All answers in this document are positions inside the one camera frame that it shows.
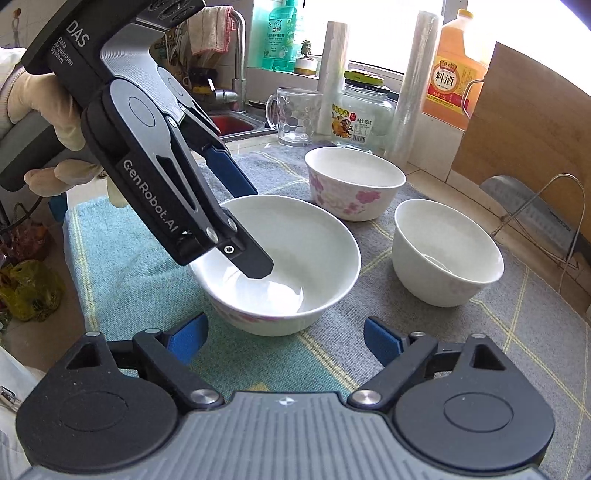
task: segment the plastic wrap roll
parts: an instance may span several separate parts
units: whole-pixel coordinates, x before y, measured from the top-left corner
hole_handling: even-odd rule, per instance
[[[439,44],[442,21],[441,15],[431,12],[420,11],[417,15],[413,47],[388,136],[391,141],[386,145],[385,158],[397,167],[408,163],[413,147],[414,133],[423,113],[431,66]]]
[[[328,22],[318,77],[318,91],[324,94],[316,129],[320,135],[332,133],[332,105],[336,95],[343,91],[345,85],[343,75],[349,63],[348,45],[349,26],[341,22]]]

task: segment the yellow plastic bag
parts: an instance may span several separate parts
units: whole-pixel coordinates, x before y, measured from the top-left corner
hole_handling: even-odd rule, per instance
[[[39,260],[25,260],[0,270],[0,299],[17,319],[45,320],[60,306],[64,283]]]

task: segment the wooden cutting board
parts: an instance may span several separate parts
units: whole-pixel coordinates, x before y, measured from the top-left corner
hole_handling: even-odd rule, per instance
[[[452,170],[480,185],[510,175],[534,191],[558,173],[585,188],[582,233],[591,239],[591,96],[541,63],[497,43]],[[542,195],[572,225],[582,195],[558,179]]]

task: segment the bottle handle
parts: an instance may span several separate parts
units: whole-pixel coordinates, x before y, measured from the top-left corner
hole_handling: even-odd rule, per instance
[[[267,100],[267,106],[265,107],[265,116],[267,117],[267,123],[269,124],[269,127],[272,128],[273,130],[277,131],[278,126],[271,119],[271,108],[273,106],[273,103],[276,103],[277,105],[279,105],[279,100],[277,98],[276,93],[273,93],[273,95],[271,95]]]
[[[472,80],[471,82],[468,83],[468,85],[466,85],[466,90],[464,91],[464,95],[462,95],[462,112],[464,112],[464,115],[466,115],[467,119],[470,119],[470,114],[468,113],[468,110],[466,109],[466,100],[468,100],[468,93],[470,92],[470,89],[472,88],[472,85],[474,85],[475,83],[483,83],[484,79],[478,79],[478,80]]]

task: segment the dish cloth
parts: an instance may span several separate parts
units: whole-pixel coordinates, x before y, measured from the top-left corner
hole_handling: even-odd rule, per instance
[[[198,55],[207,51],[227,53],[230,34],[236,30],[230,12],[234,7],[206,7],[189,18],[189,42],[191,53]]]
[[[308,150],[273,146],[235,160],[260,193],[309,200]],[[230,198],[209,169],[200,168],[217,198]],[[68,211],[64,238],[86,327],[109,340],[128,339],[139,330],[167,329],[205,312],[209,338],[191,368],[226,398],[233,390],[348,395],[382,368],[363,342],[369,315],[400,332],[422,330],[441,341],[464,342],[471,333],[483,332],[507,352],[554,411],[556,432],[543,471],[549,478],[582,478],[591,451],[587,324],[504,249],[504,275],[469,303],[442,309],[415,298],[390,260],[394,210],[410,198],[424,196],[407,184],[376,221],[346,224],[361,251],[359,280],[314,325],[279,338],[254,336],[222,320],[188,267],[171,260],[130,207],[114,208],[106,198],[83,203]]]

